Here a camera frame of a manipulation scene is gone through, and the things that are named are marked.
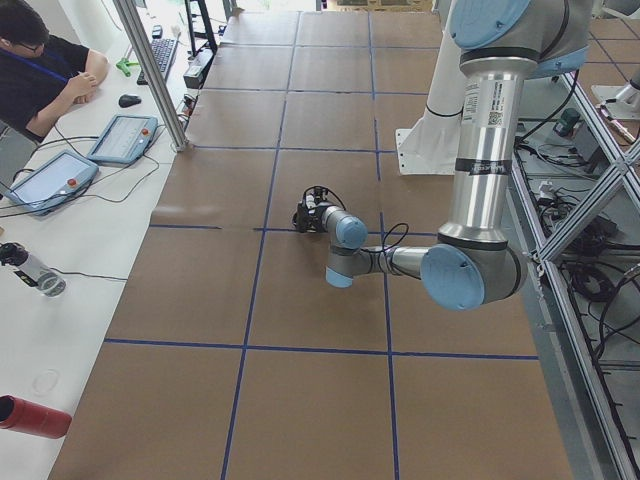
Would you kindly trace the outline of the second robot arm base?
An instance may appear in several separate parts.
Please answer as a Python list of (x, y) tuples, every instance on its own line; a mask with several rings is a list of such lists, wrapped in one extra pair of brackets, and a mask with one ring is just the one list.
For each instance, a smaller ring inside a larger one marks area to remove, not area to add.
[(609, 120), (639, 120), (639, 70), (622, 86), (594, 85), (597, 107)]

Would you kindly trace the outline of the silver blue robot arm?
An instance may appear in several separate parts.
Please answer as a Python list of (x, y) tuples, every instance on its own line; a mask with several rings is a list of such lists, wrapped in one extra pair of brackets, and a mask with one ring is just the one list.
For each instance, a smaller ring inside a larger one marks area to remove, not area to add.
[(446, 22), (438, 75), (424, 116), (397, 143), (401, 161), (424, 164), (456, 141), (453, 197), (447, 222), (430, 247), (370, 246), (365, 224), (314, 186), (293, 216), (301, 232), (329, 237), (327, 282), (351, 286), (360, 275), (419, 279), (432, 299), (469, 310), (505, 299), (524, 281), (523, 255), (501, 230), (512, 169), (519, 105), (526, 80), (575, 71), (585, 62), (592, 5), (588, 1), (455, 1)]

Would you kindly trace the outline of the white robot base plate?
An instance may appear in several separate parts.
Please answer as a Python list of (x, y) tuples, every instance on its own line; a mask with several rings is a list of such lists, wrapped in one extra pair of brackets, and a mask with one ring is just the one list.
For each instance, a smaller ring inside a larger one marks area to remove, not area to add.
[(444, 130), (420, 134), (412, 129), (395, 132), (398, 168), (401, 175), (453, 175), (459, 131)]

